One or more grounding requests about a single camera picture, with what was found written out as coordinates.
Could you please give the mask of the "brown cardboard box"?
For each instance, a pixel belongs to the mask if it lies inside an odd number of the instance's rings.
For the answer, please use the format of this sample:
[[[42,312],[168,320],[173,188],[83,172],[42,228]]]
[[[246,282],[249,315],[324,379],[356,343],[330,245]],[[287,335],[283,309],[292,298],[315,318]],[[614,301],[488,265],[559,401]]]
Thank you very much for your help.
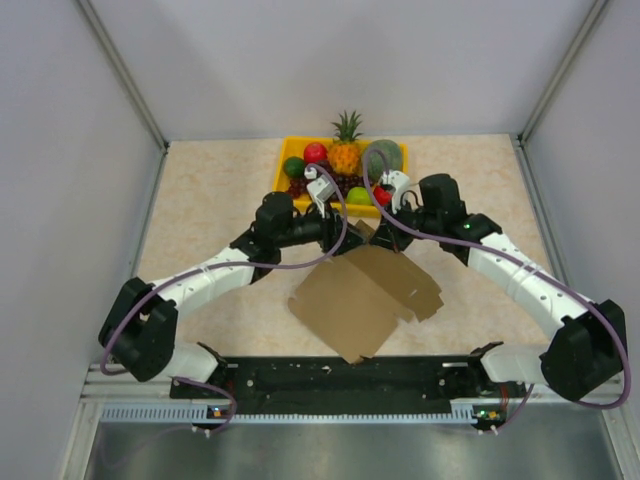
[[[289,311],[350,364],[376,355],[400,321],[443,307],[436,281],[403,253],[366,244],[316,265]]]

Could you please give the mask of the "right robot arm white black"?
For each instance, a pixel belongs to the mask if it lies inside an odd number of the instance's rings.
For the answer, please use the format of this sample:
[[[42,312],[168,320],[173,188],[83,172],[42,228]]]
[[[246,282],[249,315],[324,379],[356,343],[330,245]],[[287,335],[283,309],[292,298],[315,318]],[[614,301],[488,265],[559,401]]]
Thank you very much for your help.
[[[504,382],[542,384],[560,397],[583,404],[586,395],[616,375],[623,378],[616,408],[630,394],[631,372],[622,309],[613,301],[595,303],[576,293],[515,246],[484,214],[470,214],[457,182],[435,174],[419,183],[422,204],[413,208],[409,177],[397,170],[382,174],[390,196],[381,207],[381,225],[373,243],[395,251],[413,240],[437,242],[468,268],[499,286],[539,326],[543,345],[491,344],[477,351],[479,363],[467,370],[469,388],[492,394]]]

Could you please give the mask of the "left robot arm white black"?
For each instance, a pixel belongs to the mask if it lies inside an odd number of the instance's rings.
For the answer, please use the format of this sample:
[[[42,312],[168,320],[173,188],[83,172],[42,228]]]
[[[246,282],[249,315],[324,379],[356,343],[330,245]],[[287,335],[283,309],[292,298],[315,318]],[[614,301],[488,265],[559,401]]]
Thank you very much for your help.
[[[99,343],[107,358],[139,382],[183,377],[203,395],[216,396],[227,382],[223,360],[204,344],[178,343],[179,320],[282,268],[284,248],[317,243],[330,258],[365,242],[364,234],[329,205],[301,214],[288,194],[272,192],[250,227],[219,254],[163,280],[128,280],[100,330]]]

